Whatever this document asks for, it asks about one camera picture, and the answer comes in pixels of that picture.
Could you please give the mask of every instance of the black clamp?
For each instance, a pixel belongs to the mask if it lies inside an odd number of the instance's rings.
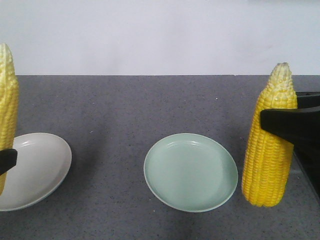
[[[18,152],[13,148],[0,151],[0,175],[4,174],[17,164]]]
[[[297,92],[297,109],[260,113],[265,131],[294,144],[294,153],[320,197],[320,92]]]

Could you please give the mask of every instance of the white wall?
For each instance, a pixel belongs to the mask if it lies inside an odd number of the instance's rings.
[[[320,75],[320,2],[0,0],[17,75]]]

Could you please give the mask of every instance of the gray countertop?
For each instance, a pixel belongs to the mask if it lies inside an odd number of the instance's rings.
[[[19,76],[16,135],[65,139],[72,164],[39,203],[0,212],[4,240],[314,240],[320,205],[292,162],[286,192],[271,208],[250,205],[241,177],[251,119],[267,76]],[[294,76],[296,91],[320,76]],[[145,156],[158,140],[196,133],[222,144],[239,172],[234,195],[203,213],[175,210],[149,190]]]

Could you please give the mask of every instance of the corn cob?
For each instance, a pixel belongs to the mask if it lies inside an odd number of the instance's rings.
[[[5,43],[0,44],[0,150],[13,147],[16,133],[19,83],[15,75],[12,53]],[[0,194],[7,173],[0,175]]]
[[[289,65],[278,63],[260,93],[249,133],[242,176],[242,193],[258,207],[277,205],[285,192],[293,145],[260,127],[264,109],[296,109],[297,96]]]

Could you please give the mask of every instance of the white plate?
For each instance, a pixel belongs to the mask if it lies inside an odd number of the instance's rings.
[[[71,165],[71,149],[61,137],[44,132],[14,138],[16,166],[7,172],[0,211],[38,203],[62,183]]]

